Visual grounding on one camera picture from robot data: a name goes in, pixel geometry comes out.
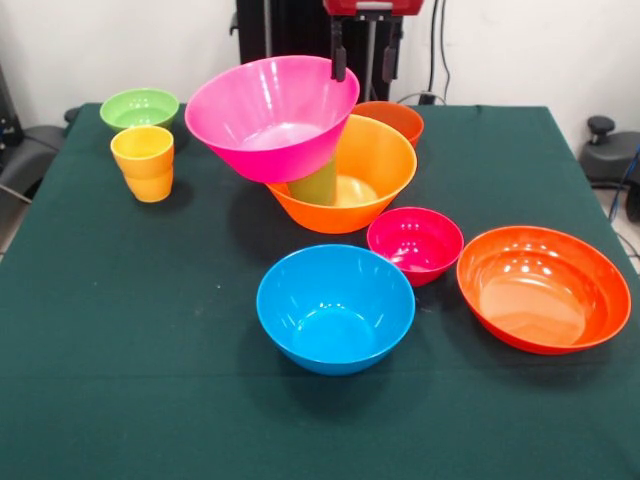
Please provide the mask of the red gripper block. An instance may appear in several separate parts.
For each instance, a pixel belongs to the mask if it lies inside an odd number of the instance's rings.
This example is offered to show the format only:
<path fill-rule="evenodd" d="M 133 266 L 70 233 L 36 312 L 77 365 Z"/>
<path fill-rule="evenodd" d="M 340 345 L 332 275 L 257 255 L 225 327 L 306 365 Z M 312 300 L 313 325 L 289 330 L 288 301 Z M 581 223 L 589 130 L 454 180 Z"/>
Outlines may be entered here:
<path fill-rule="evenodd" d="M 331 15 L 331 78 L 343 82 L 346 77 L 346 49 L 343 45 L 342 19 L 340 17 L 365 18 L 416 16 L 423 0 L 324 0 L 323 6 Z M 402 39 L 402 20 L 390 21 L 389 43 L 384 50 L 382 79 L 397 78 L 398 56 Z"/>

